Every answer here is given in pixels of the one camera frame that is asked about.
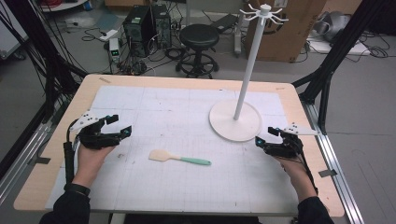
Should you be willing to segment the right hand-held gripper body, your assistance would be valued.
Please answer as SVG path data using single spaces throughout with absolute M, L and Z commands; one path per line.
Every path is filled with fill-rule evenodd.
M 282 142 L 280 144 L 266 143 L 263 150 L 268 155 L 287 159 L 295 158 L 303 153 L 304 145 L 299 138 L 300 135 L 319 135 L 318 131 L 296 123 L 292 123 L 283 129 L 278 129 L 280 130 L 279 136 L 282 138 Z

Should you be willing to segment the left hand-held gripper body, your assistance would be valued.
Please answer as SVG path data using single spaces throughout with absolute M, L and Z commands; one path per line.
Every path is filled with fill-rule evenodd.
M 102 133 L 102 128 L 107 125 L 105 117 L 98 118 L 90 110 L 86 111 L 69 128 L 71 132 L 78 132 L 80 143 L 90 149 L 114 147 L 120 143 L 120 133 Z

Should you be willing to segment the white hook rack stand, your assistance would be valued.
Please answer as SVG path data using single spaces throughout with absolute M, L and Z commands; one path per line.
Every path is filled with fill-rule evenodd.
M 245 102 L 248 84 L 251 79 L 254 64 L 262 41 L 262 33 L 268 20 L 281 25 L 288 19 L 280 19 L 277 14 L 280 8 L 273 11 L 268 4 L 254 8 L 248 5 L 250 11 L 240 10 L 243 15 L 249 15 L 247 21 L 256 21 L 256 29 L 247 60 L 246 72 L 239 92 L 238 100 L 225 100 L 213 105 L 209 112 L 209 122 L 212 129 L 221 137 L 234 141 L 246 142 L 252 140 L 262 130 L 262 116 L 251 104 Z

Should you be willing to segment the beige spatula with green handle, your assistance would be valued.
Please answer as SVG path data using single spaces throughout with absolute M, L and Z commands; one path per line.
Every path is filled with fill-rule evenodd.
M 148 158 L 154 161 L 168 161 L 168 160 L 177 160 L 177 161 L 185 161 L 199 165 L 211 165 L 212 162 L 203 159 L 196 158 L 186 158 L 177 155 L 173 155 L 166 150 L 163 149 L 153 149 L 150 151 Z

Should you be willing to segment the person's left hand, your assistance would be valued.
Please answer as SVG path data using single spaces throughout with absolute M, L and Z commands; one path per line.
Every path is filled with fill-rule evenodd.
M 113 149 L 114 147 L 90 149 L 81 145 L 78 149 L 78 170 L 72 183 L 89 188 L 104 164 L 106 156 Z

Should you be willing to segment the black wristband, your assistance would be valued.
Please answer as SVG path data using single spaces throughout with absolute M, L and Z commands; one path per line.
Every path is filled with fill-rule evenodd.
M 74 183 L 67 183 L 64 185 L 64 190 L 65 191 L 74 191 L 77 193 L 80 193 L 82 195 L 85 196 L 89 196 L 91 190 L 89 188 L 86 188 L 84 186 L 78 185 L 78 184 L 74 184 Z

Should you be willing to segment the white power strip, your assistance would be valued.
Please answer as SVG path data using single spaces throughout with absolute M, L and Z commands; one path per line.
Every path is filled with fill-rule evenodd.
M 109 38 L 113 37 L 117 32 L 118 32 L 117 30 L 110 30 L 106 32 L 104 35 L 101 35 L 99 39 L 102 41 L 107 41 Z

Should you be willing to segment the large black computer tower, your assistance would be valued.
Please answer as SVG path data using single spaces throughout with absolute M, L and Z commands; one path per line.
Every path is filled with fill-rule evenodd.
M 149 41 L 154 37 L 151 7 L 134 5 L 122 25 L 132 54 L 147 57 Z

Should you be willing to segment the large cardboard box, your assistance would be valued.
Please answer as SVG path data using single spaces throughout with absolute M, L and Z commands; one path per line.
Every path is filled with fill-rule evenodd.
M 327 0 L 249 0 L 243 9 L 250 11 L 251 5 L 259 9 L 269 5 L 280 19 L 288 19 L 282 24 L 268 20 L 262 33 L 262 41 L 257 54 L 259 61 L 295 62 L 313 25 L 318 19 Z

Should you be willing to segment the slim black computer tower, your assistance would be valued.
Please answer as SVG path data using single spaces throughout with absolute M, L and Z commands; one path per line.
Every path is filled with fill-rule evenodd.
M 171 19 L 166 5 L 159 4 L 151 7 L 155 31 L 157 33 L 157 45 L 159 49 L 167 49 L 172 45 Z

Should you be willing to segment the black flat case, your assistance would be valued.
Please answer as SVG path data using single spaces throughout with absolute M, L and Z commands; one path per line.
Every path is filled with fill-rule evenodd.
M 232 28 L 237 23 L 238 18 L 233 14 L 227 14 L 217 21 L 214 21 L 211 26 L 216 28 L 222 34 L 226 30 Z

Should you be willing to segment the grey bag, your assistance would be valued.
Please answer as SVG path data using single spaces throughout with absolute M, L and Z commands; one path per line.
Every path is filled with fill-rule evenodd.
M 350 16 L 340 11 L 325 11 L 315 22 L 313 30 L 329 43 L 333 43 L 349 21 Z

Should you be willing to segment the white board panel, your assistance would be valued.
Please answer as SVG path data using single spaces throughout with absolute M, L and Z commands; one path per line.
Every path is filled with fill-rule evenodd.
M 24 40 L 28 39 L 5 1 L 0 0 L 0 60 L 7 59 L 21 45 L 9 28 L 13 28 Z

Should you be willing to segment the aluminium rail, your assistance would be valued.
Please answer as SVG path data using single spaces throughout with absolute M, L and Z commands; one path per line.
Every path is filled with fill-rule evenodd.
M 353 197 L 350 187 L 345 178 L 341 164 L 336 157 L 335 151 L 333 150 L 331 140 L 329 136 L 324 132 L 323 128 L 319 127 L 318 124 L 318 111 L 314 105 L 302 103 L 305 114 L 310 122 L 311 127 L 318 131 L 317 140 L 321 150 L 322 156 L 326 162 L 326 165 L 330 171 L 334 171 L 331 175 L 332 181 L 338 193 L 338 197 L 341 200 L 347 220 L 350 224 L 365 224 L 361 215 L 361 211 Z
M 21 151 L 0 179 L 0 206 L 6 201 L 24 170 L 38 158 L 37 152 L 50 140 L 52 131 L 51 124 L 39 124 L 35 129 L 21 136 L 19 144 Z

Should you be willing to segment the black metal frame stand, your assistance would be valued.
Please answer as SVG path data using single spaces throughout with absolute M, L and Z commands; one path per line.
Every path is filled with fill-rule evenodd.
M 3 0 L 22 30 L 27 34 L 29 45 L 13 27 L 7 13 L 0 11 L 0 21 L 19 41 L 30 57 L 35 70 L 46 80 L 44 86 L 44 121 L 55 112 L 55 102 L 60 96 L 74 95 L 79 87 L 72 74 L 78 77 L 88 75 L 61 56 L 45 29 L 39 10 L 33 0 Z
M 317 125 L 323 134 L 327 133 L 326 117 L 333 74 L 358 41 L 363 31 L 390 1 L 391 0 L 362 0 L 346 25 L 346 28 L 335 41 L 318 69 L 292 82 L 295 88 L 307 84 L 305 90 L 299 94 L 300 100 L 306 105 L 313 105 L 317 96 L 320 95 Z

